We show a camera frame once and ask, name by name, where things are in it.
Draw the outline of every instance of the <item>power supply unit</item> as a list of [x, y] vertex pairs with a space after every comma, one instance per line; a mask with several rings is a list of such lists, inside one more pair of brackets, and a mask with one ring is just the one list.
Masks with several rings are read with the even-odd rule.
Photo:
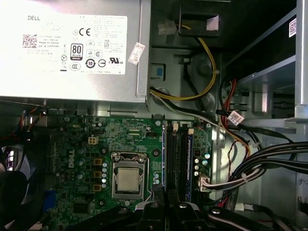
[[1, 97], [145, 107], [150, 17], [151, 0], [2, 0]]

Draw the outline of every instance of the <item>ce mark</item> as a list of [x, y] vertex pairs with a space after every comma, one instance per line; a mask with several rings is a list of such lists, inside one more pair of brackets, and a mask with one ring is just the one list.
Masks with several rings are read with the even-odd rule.
[[[83, 34], [83, 31], [85, 30], [85, 28], [81, 28], [80, 30], [79, 30], [79, 34], [81, 35], [81, 36], [84, 36], [84, 34]], [[90, 36], [90, 30], [91, 30], [91, 28], [88, 28], [88, 29], [86, 29], [86, 35], [87, 36]]]

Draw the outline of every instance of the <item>cpu socket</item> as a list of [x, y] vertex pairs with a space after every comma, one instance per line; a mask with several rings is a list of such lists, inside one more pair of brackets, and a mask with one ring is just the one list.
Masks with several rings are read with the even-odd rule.
[[146, 154], [112, 153], [112, 198], [140, 200], [144, 198]]

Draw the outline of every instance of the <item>motherboard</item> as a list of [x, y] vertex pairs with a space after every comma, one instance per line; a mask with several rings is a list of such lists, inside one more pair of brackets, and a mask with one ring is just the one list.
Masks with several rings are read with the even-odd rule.
[[50, 230], [117, 205], [134, 211], [151, 200], [152, 185], [167, 186], [172, 174], [185, 179], [175, 184], [181, 200], [193, 202], [199, 177], [210, 175], [212, 129], [197, 122], [77, 115], [58, 121], [60, 136], [47, 163], [56, 179], [49, 188], [56, 195]]

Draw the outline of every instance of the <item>power supply label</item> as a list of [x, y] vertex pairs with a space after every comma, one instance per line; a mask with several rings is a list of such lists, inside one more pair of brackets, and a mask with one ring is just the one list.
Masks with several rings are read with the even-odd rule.
[[27, 13], [18, 37], [21, 66], [41, 71], [124, 75], [127, 17]]

